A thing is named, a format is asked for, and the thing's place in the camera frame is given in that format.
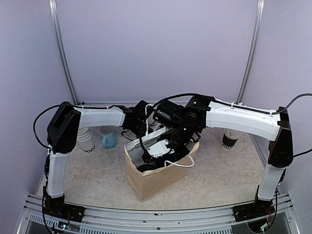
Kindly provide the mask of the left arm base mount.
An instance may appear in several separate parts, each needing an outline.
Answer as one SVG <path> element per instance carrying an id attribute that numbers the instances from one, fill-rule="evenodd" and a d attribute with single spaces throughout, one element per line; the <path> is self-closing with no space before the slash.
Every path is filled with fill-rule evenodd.
<path id="1" fill-rule="evenodd" d="M 52 198 L 43 187 L 43 212 L 44 214 L 61 218 L 67 221 L 82 222 L 85 208 L 64 202 L 65 195 Z"/>

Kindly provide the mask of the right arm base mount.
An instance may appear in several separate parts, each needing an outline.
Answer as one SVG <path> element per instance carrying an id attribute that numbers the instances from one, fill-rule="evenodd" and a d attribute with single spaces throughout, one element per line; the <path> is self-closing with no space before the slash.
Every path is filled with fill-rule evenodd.
<path id="1" fill-rule="evenodd" d="M 275 208 L 272 199 L 270 201 L 263 201 L 259 200 L 257 196 L 251 203 L 233 207 L 233 213 L 236 222 L 266 216 L 273 214 L 274 212 Z"/>

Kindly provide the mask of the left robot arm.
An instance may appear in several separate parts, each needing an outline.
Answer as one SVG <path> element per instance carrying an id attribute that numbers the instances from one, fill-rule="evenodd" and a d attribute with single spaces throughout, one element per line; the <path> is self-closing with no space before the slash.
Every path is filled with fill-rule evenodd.
<path id="1" fill-rule="evenodd" d="M 122 127 L 140 137 L 144 134 L 141 126 L 150 107 L 150 104 L 143 100 L 134 107 L 84 107 L 74 106 L 69 102 L 59 105 L 47 127 L 48 156 L 44 169 L 46 192 L 52 198 L 48 207 L 55 215 L 62 217 L 68 213 L 68 205 L 59 197 L 64 195 L 66 163 L 76 146 L 79 130 L 114 126 Z"/>

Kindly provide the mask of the brown paper bag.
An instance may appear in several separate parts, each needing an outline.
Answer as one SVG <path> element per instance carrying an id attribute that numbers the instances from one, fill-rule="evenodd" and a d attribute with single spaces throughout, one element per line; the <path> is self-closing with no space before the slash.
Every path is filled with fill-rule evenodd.
<path id="1" fill-rule="evenodd" d="M 183 147 L 174 149 L 173 154 L 160 157 L 150 165 L 156 169 L 143 173 L 137 167 L 146 164 L 142 155 L 148 154 L 147 148 L 156 142 L 167 139 L 173 128 L 163 127 L 145 135 L 142 140 L 136 139 L 124 146 L 127 177 L 139 201 L 144 202 L 163 192 L 184 178 L 189 169 L 194 166 L 194 157 L 199 149 L 199 143 L 191 138 Z"/>

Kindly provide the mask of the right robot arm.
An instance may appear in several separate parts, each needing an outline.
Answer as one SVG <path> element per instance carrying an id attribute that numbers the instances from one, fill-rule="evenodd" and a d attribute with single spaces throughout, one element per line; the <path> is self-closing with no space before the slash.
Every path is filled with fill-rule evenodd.
<path id="1" fill-rule="evenodd" d="M 257 200 L 249 206 L 253 216 L 268 209 L 283 172 L 293 161 L 293 138 L 286 108 L 258 109 L 224 102 L 211 96 L 191 94 L 185 106 L 167 97 L 152 106 L 153 119 L 172 129 L 167 150 L 178 151 L 196 133 L 205 128 L 222 128 L 261 137 L 269 142 L 265 172 L 256 193 Z"/>

